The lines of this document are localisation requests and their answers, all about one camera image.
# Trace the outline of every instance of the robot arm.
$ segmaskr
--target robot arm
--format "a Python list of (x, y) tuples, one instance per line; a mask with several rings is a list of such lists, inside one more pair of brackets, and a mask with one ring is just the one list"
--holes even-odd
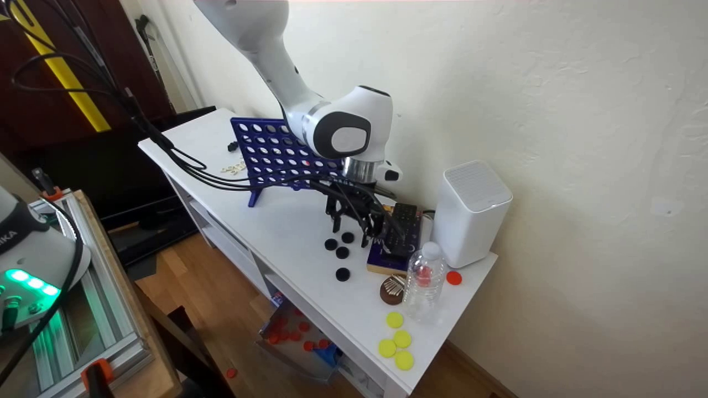
[(292, 133), (319, 156), (342, 159), (345, 177), (359, 183), (395, 181), (400, 170), (384, 162), (393, 103), (366, 86), (327, 101), (302, 80), (282, 41), (286, 1), (196, 0), (218, 31), (251, 61), (280, 102)]

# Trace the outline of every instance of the yellow game disc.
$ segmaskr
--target yellow game disc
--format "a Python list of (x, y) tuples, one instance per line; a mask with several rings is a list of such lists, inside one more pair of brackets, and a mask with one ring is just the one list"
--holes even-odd
[(405, 348), (411, 345), (411, 335), (405, 330), (399, 330), (394, 334), (394, 343), (400, 348)]
[(396, 353), (396, 344), (393, 340), (383, 339), (379, 343), (379, 354), (384, 358), (391, 358)]
[(396, 353), (396, 366), (400, 370), (408, 370), (413, 367), (413, 356), (408, 351)]
[(399, 328), (403, 324), (403, 315), (399, 314), (398, 312), (391, 312), (386, 316), (386, 323), (389, 325), (389, 327), (392, 327), (394, 329)]

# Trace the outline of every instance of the wooden floor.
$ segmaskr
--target wooden floor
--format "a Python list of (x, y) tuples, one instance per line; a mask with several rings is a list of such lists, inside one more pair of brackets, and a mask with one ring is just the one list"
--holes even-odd
[[(218, 366), (236, 368), (238, 398), (361, 397), (337, 374), (320, 385), (283, 370), (253, 342), (273, 307), (224, 257), (196, 234), (158, 255), (157, 274), (138, 286), (165, 313), (183, 305)], [(506, 397), (494, 381), (446, 343), (412, 397)]]

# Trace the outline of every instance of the blue connect four grid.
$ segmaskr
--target blue connect four grid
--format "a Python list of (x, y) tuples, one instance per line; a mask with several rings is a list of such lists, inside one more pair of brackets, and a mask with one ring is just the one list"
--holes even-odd
[[(283, 119), (232, 118), (236, 140), (252, 186), (275, 183), (302, 174), (330, 174), (340, 176), (341, 160), (328, 160), (315, 155), (308, 146), (297, 139)], [(259, 177), (261, 174), (280, 171)], [(288, 181), (281, 184), (298, 191), (309, 189), (308, 181)], [(249, 207), (256, 205), (262, 189), (251, 191)]]

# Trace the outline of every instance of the white speaker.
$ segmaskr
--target white speaker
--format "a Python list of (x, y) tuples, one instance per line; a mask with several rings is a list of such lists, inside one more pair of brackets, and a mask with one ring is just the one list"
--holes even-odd
[(432, 240), (453, 268), (486, 257), (513, 196), (481, 160), (445, 170), (435, 209)]

